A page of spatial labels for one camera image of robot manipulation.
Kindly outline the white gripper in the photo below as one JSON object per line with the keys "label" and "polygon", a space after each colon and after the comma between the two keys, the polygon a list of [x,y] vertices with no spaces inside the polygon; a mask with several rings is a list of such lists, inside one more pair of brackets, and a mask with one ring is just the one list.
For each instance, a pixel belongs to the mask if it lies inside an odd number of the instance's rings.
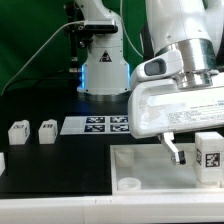
{"label": "white gripper", "polygon": [[130,133],[137,139],[158,136],[174,165],[185,165],[183,151],[174,145],[174,133],[224,126],[224,73],[213,85],[181,91],[172,79],[139,84],[128,101]]}

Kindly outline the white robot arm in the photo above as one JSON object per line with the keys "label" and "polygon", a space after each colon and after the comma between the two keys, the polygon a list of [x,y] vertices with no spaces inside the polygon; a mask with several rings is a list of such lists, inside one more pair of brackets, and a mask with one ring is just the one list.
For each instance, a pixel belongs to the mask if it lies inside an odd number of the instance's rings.
{"label": "white robot arm", "polygon": [[157,136],[176,164],[184,153],[175,133],[224,125],[224,72],[216,57],[224,37],[224,0],[145,0],[153,56],[134,71],[123,57],[123,21],[102,0],[75,0],[81,30],[93,35],[82,67],[79,93],[94,99],[130,92],[129,130],[135,138]]}

